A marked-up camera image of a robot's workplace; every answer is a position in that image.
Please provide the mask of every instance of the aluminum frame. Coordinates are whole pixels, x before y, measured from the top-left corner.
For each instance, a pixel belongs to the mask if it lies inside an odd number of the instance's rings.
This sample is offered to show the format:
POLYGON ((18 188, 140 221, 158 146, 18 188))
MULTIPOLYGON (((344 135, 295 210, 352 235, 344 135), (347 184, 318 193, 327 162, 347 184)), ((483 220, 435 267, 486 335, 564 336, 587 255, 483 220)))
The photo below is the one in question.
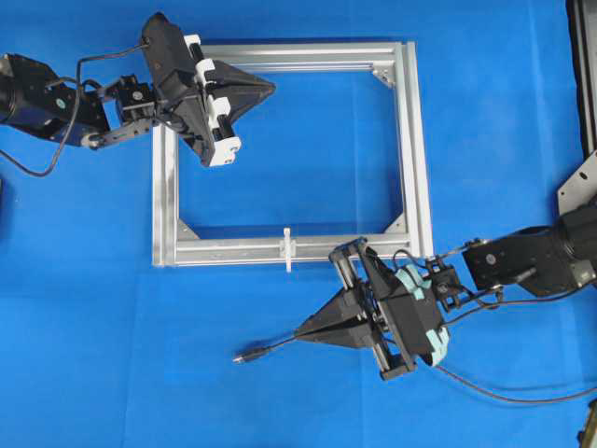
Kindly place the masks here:
POLYGON ((202 240, 179 216, 178 136, 153 131, 153 265, 204 266, 327 261, 331 250, 358 236, 382 258, 399 248, 433 255, 421 100, 412 42, 201 46, 205 57, 252 73, 369 71, 394 92, 398 174, 403 212, 384 233, 202 240))

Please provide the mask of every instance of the rectangular frame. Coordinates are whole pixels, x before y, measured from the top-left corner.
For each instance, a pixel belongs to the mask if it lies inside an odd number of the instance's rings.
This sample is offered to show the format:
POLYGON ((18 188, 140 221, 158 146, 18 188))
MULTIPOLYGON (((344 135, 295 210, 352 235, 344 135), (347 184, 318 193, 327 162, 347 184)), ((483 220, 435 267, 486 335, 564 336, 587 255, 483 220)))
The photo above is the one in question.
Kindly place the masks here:
POLYGON ((396 101, 402 214, 384 233, 202 240, 178 210, 178 136, 160 125, 153 131, 153 265, 206 266, 327 261, 337 245, 365 236, 380 257, 399 248, 433 255, 433 238, 421 100, 412 42, 201 46, 206 58, 251 73, 369 71, 392 89, 396 101))

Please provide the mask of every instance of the black cable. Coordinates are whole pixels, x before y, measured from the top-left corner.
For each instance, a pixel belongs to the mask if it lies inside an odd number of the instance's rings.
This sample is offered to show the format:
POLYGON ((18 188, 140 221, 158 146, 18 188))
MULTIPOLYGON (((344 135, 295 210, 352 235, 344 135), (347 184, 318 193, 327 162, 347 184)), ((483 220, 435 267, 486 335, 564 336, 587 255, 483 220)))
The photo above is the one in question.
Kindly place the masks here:
POLYGON ((398 249, 394 255, 392 256, 392 264, 394 264, 394 272, 397 273, 398 272, 398 263, 396 263, 396 256, 398 254, 404 254, 406 255, 410 261, 412 262, 412 264, 414 264, 415 266, 420 267, 421 269, 426 269, 422 264, 419 264, 419 262, 417 261, 417 259, 407 250, 407 249, 398 249))
POLYGON ((271 352, 272 350, 275 350, 278 347, 281 347, 282 345, 294 342, 296 339, 297 338, 295 336, 293 336, 292 338, 288 338, 284 341, 275 343, 273 345, 268 345, 266 347, 252 348, 250 350, 240 353, 238 356, 234 357, 232 359, 232 361, 237 364, 254 361, 260 357, 267 355, 269 352, 271 352))
POLYGON ((61 140, 60 144, 58 145, 56 152, 54 152, 54 155, 52 156, 52 159, 48 165, 48 168, 46 168, 44 171, 30 170, 29 168, 27 168, 25 165, 23 165, 22 163, 20 163, 16 159, 14 159, 12 156, 7 154, 2 149, 0 149, 0 156, 3 156, 7 160, 14 163, 17 166, 17 168, 19 168, 20 170, 25 172, 27 175, 32 175, 34 177, 45 177, 45 176, 49 175, 54 170, 54 167, 56 166, 56 163, 58 162, 58 158, 62 154, 62 150, 64 149, 64 145, 66 144, 66 140, 68 140, 68 137, 70 136, 71 131, 73 131, 73 127, 75 126, 76 115, 78 114, 78 109, 81 104, 81 94, 83 93, 82 84, 81 84, 81 70, 82 70, 83 63, 88 63, 90 61, 103 61, 106 59, 122 58, 124 56, 127 56, 127 55, 133 53, 134 51, 137 51, 138 49, 142 49, 145 47, 147 47, 147 44, 137 45, 135 47, 132 47, 130 49, 125 49, 124 51, 120 51, 118 53, 108 53, 108 54, 102 54, 100 56, 90 56, 90 57, 78 60, 78 62, 76 63, 76 79, 75 79, 76 95, 75 95, 75 105, 73 106, 73 114, 71 115, 71 119, 68 121, 68 126, 66 127, 66 132, 62 136, 62 140, 61 140))
POLYGON ((551 297, 548 299, 527 299, 527 300, 521 300, 521 301, 500 301, 498 303, 487 303, 485 305, 480 305, 477 308, 473 308, 472 310, 468 310, 467 312, 462 313, 461 315, 458 315, 457 317, 455 317, 452 320, 448 320, 448 321, 444 322, 444 325, 448 327, 450 325, 455 324, 456 322, 461 321, 462 319, 464 319, 465 317, 467 317, 469 315, 472 315, 474 313, 477 313, 479 311, 486 310, 486 309, 492 308, 492 307, 495 307, 494 309, 497 309, 497 308, 502 307, 503 305, 527 305, 527 304, 552 303, 554 301, 561 301, 562 299, 565 299, 565 298, 577 293, 578 291, 584 289, 588 285, 592 285, 592 282, 587 283, 583 287, 578 287, 577 289, 573 289, 572 291, 568 291, 564 294, 561 294, 560 296, 551 297))
POLYGON ((465 385, 466 387, 470 387, 471 389, 479 392, 480 394, 490 397, 492 399, 498 399, 500 401, 505 401, 506 403, 515 403, 515 404, 526 404, 526 405, 538 405, 538 404, 555 404, 555 403, 563 403, 565 401, 571 401, 573 399, 580 399, 581 397, 585 397, 593 392, 597 392, 597 387, 589 387, 588 389, 582 390, 580 392, 576 392, 575 394, 564 395, 561 397, 552 397, 548 399, 513 399, 512 397, 504 397, 503 395, 494 394, 492 391, 479 387, 478 385, 474 385, 470 381, 466 380, 462 376, 457 375, 456 373, 452 373, 448 371, 446 368, 441 367, 439 365, 435 366, 436 369, 439 371, 447 374, 452 378, 452 380, 456 380, 457 382, 465 385))

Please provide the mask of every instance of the blue surface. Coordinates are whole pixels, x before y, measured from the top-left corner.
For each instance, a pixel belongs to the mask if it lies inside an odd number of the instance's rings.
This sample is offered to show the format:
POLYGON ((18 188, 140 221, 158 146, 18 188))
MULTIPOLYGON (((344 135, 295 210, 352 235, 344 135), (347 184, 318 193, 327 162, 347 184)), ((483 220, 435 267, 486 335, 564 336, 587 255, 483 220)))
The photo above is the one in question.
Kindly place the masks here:
MULTIPOLYGON (((416 41, 438 251, 549 223, 581 162, 563 1, 5 3, 2 50, 61 75, 136 42, 157 9, 212 42, 416 41)), ((147 79, 140 55, 85 70, 131 72, 147 79)), ((235 165, 207 171, 181 150, 181 211, 202 234, 376 230, 400 208, 382 85, 304 79, 276 77, 277 97, 239 122, 235 165)), ((55 148, 8 128, 0 146, 37 167, 55 148)), ((336 275, 152 269, 149 146, 68 148, 45 180, 0 162, 0 446, 575 446, 588 399, 506 406, 425 367, 384 384, 369 352, 306 343, 233 366, 324 303, 336 275)), ((454 328, 446 366, 527 398, 594 384, 594 300, 478 315, 454 328)))

